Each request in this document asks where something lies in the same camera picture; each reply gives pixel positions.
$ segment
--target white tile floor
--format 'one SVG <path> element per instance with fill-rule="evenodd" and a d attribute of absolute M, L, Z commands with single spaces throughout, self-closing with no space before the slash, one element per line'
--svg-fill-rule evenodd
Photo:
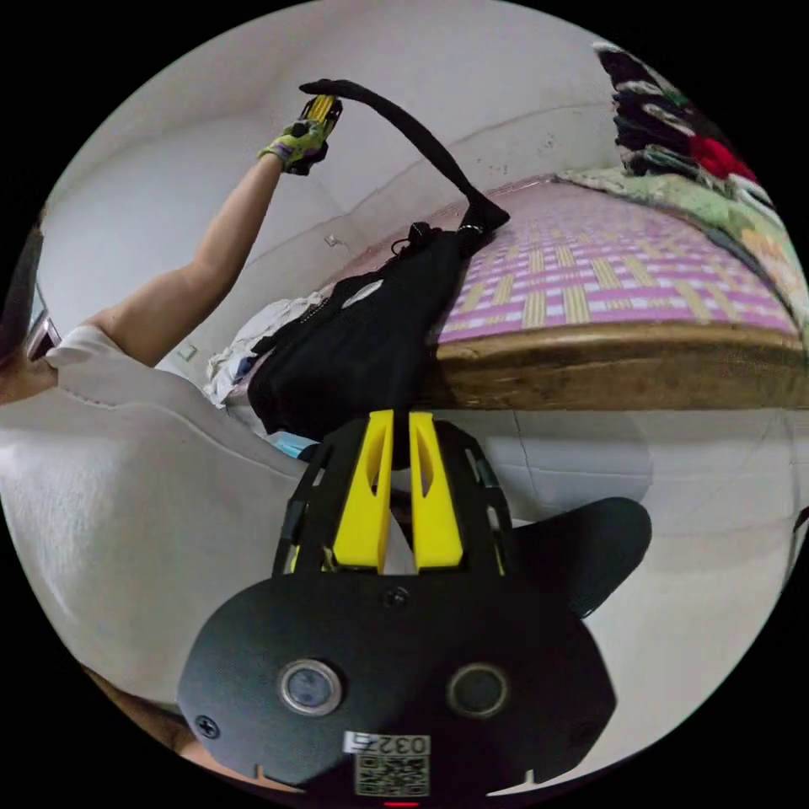
<path fill-rule="evenodd" d="M 616 495 L 651 515 L 643 563 L 587 619 L 619 706 L 581 765 L 543 786 L 668 734 L 736 666 L 779 597 L 792 524 L 809 504 L 809 412 L 436 415 L 478 438 L 519 522 Z"/>

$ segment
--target red cloth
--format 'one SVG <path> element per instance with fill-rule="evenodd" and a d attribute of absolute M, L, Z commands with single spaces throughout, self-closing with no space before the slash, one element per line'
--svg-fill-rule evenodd
<path fill-rule="evenodd" d="M 725 179 L 728 174 L 739 174 L 758 184 L 756 175 L 747 165 L 712 138 L 695 135 L 690 139 L 690 147 L 691 158 L 715 177 Z"/>

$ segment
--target white shirt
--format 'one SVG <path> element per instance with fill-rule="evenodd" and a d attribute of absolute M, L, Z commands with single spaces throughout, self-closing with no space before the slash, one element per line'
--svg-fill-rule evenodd
<path fill-rule="evenodd" d="M 308 297 L 285 298 L 265 306 L 239 329 L 233 342 L 224 351 L 212 356 L 207 363 L 203 393 L 218 408 L 226 406 L 225 400 L 236 386 L 238 368 L 242 360 L 253 356 L 253 346 L 262 338 L 275 334 L 282 326 L 297 320 L 311 307 L 327 300 L 332 287 L 313 292 Z"/>
<path fill-rule="evenodd" d="M 57 387 L 0 406 L 9 532 L 67 649 L 175 705 L 202 625 L 270 576 L 304 466 L 99 329 L 75 329 L 47 361 Z M 412 572 L 391 525 L 385 571 Z"/>

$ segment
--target yellow-green glove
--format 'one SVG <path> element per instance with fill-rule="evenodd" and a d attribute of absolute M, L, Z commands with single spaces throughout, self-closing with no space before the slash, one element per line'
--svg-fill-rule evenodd
<path fill-rule="evenodd" d="M 268 147 L 259 152 L 275 154 L 284 164 L 284 171 L 295 174 L 308 174 L 308 166 L 319 163 L 326 156 L 326 134 L 319 121 L 296 121 L 288 126 Z"/>

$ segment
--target person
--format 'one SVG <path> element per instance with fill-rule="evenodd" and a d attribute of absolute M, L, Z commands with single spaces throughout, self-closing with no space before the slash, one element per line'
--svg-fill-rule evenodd
<path fill-rule="evenodd" d="M 305 467 L 155 366 L 228 295 L 281 176 L 322 155 L 323 127 L 305 123 L 260 152 L 187 265 L 32 362 L 24 340 L 38 222 L 0 320 L 0 500 L 35 595 L 66 648 L 142 729 L 238 780 L 250 779 L 213 761 L 182 719 L 179 677 L 210 615 L 271 573 Z M 401 536 L 399 550 L 404 561 L 396 567 L 391 547 L 390 564 L 406 571 Z"/>

